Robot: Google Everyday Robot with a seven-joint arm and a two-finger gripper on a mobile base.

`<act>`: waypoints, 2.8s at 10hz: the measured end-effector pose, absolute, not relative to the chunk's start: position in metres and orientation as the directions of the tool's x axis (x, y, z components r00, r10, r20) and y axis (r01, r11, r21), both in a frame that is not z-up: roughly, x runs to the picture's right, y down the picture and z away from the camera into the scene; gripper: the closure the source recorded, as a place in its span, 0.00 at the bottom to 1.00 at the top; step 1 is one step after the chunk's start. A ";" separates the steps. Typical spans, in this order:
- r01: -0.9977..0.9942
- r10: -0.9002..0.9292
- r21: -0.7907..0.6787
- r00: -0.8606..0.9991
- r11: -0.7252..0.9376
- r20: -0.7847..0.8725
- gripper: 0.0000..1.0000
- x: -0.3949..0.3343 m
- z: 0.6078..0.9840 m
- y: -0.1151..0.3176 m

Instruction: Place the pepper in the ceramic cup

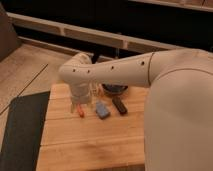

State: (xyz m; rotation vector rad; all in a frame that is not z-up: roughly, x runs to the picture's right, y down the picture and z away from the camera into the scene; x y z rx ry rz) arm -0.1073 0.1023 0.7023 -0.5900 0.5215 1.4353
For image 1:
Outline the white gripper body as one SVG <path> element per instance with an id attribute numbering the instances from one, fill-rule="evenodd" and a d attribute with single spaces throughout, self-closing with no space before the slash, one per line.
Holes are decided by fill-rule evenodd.
<path id="1" fill-rule="evenodd" d="M 88 83 L 70 85 L 71 100 L 73 102 L 90 102 L 91 95 Z"/>

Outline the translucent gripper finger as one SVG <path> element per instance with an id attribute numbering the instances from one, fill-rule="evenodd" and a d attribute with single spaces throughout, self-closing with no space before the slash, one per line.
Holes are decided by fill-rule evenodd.
<path id="1" fill-rule="evenodd" d="M 74 113 L 76 108 L 77 108 L 77 103 L 71 101 L 71 109 L 70 109 L 71 113 Z"/>
<path id="2" fill-rule="evenodd" d="M 90 99 L 89 102 L 87 103 L 87 107 L 88 107 L 90 110 L 94 110 L 94 105 L 93 105 L 92 99 Z"/>

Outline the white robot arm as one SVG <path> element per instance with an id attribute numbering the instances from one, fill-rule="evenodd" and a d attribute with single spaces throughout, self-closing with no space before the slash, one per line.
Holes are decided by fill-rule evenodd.
<path id="1" fill-rule="evenodd" d="M 81 102 L 91 82 L 147 87 L 146 171 L 213 171 L 213 53 L 176 49 L 93 64 L 79 53 L 59 69 Z"/>

